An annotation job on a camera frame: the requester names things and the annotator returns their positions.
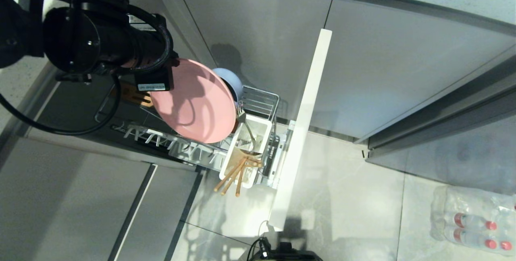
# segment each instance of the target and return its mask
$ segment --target gray cabinet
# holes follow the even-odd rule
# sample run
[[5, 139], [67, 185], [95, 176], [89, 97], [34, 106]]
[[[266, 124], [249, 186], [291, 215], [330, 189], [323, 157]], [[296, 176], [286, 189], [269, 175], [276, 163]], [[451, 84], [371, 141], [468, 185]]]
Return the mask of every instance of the gray cabinet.
[[200, 52], [203, 48], [202, 46], [192, 45], [193, 39], [189, 39], [189, 41], [185, 40], [183, 31], [179, 30], [175, 24], [178, 18], [170, 13], [169, 6], [166, 6], [163, 0], [129, 0], [129, 2], [132, 5], [143, 8], [147, 12], [158, 13], [166, 18], [166, 27], [173, 37], [174, 50], [181, 57], [199, 61], [209, 60], [207, 57], [203, 57], [204, 53]]
[[2, 156], [0, 260], [163, 260], [198, 176], [26, 138]]
[[514, 54], [514, 36], [366, 1], [333, 0], [313, 126], [368, 137]]
[[0, 163], [1, 260], [107, 260], [149, 164], [19, 139]]
[[295, 118], [331, 0], [185, 2], [217, 66], [279, 94], [278, 116]]

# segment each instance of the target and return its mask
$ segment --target gray floor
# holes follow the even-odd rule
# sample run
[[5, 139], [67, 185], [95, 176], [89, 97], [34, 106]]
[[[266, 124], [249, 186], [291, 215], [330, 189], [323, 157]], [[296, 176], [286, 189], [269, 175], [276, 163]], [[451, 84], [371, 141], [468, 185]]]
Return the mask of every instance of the gray floor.
[[507, 260], [431, 238], [433, 190], [444, 184], [368, 164], [363, 145], [309, 133], [305, 147], [284, 232], [266, 226], [274, 190], [221, 196], [208, 171], [172, 260], [245, 260], [263, 233], [273, 248], [287, 240], [325, 261]]

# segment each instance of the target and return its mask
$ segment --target chopstick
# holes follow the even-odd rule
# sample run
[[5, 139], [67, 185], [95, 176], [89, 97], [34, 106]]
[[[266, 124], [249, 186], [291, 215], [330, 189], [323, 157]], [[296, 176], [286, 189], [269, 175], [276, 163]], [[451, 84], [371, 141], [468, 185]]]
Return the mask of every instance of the chopstick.
[[235, 196], [237, 196], [237, 197], [240, 196], [240, 186], [242, 185], [243, 172], [246, 170], [246, 168], [247, 168], [247, 161], [246, 161], [246, 164], [240, 169], [240, 176], [238, 177], [238, 184], [236, 186], [236, 194], [235, 194]]
[[233, 182], [235, 181], [238, 173], [240, 171], [242, 171], [243, 169], [245, 169], [245, 163], [247, 161], [247, 157], [244, 157], [240, 163], [238, 164], [238, 169], [233, 173], [233, 175], [231, 175], [229, 181], [227, 182], [227, 185], [225, 186], [224, 190], [221, 192], [221, 195], [225, 195], [225, 193], [227, 192], [227, 190], [229, 189], [229, 187], [231, 186], [231, 184], [233, 184]]
[[221, 180], [221, 182], [219, 182], [219, 184], [217, 184], [217, 186], [213, 190], [218, 191], [223, 186], [223, 184], [227, 181], [227, 179], [230, 177], [232, 178], [233, 174], [237, 171], [237, 169], [239, 169], [241, 166], [243, 166], [246, 163], [246, 160], [247, 160], [247, 157], [243, 157], [242, 160], [240, 160], [240, 162], [238, 163], [238, 165], [233, 167], [233, 169], [231, 169], [231, 171], [229, 171], [229, 173], [225, 176], [225, 178], [223, 180]]

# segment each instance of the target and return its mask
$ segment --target plastic water bottle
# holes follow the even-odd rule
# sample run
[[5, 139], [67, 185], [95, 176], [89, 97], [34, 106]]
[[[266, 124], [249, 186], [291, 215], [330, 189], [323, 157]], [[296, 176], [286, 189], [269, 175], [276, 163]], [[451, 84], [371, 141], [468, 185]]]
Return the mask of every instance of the plastic water bottle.
[[453, 243], [461, 244], [470, 248], [496, 250], [498, 243], [490, 237], [479, 232], [467, 231], [457, 227], [446, 227], [444, 236]]
[[466, 213], [456, 213], [447, 217], [448, 223], [455, 224], [459, 228], [467, 230], [496, 230], [498, 226], [495, 222], [488, 221], [479, 215], [470, 215]]
[[500, 242], [500, 249], [504, 251], [510, 251], [512, 250], [513, 246], [512, 243], [509, 241], [502, 241]]

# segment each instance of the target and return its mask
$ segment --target black device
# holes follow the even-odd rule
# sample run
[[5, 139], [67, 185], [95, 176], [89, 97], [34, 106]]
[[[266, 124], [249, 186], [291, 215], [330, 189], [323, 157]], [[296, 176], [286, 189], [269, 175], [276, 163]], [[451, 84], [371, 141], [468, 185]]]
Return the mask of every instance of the black device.
[[[259, 250], [254, 253], [255, 245]], [[278, 248], [273, 250], [267, 237], [260, 237], [251, 245], [247, 254], [247, 261], [274, 260], [274, 261], [323, 261], [312, 251], [300, 251], [292, 248], [289, 242], [280, 242]]]
[[[161, 15], [152, 15], [129, 0], [62, 0], [68, 7], [46, 13], [44, 0], [0, 0], [0, 68], [24, 56], [44, 57], [62, 71], [57, 81], [90, 82], [92, 74], [110, 75], [117, 90], [113, 110], [94, 127], [61, 130], [37, 123], [0, 95], [0, 104], [20, 120], [43, 131], [81, 135], [96, 131], [115, 114], [120, 102], [119, 75], [134, 74], [140, 91], [173, 89], [170, 67], [177, 66], [173, 39]], [[153, 28], [139, 30], [128, 14]]]

